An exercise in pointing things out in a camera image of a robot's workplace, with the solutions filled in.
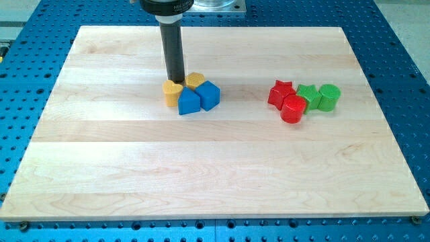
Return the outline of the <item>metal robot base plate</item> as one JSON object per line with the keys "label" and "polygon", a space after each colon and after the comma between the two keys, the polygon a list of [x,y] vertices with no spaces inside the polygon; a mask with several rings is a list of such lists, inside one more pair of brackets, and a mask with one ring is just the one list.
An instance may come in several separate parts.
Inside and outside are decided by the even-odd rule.
{"label": "metal robot base plate", "polygon": [[244,15],[245,0],[195,0],[187,15]]}

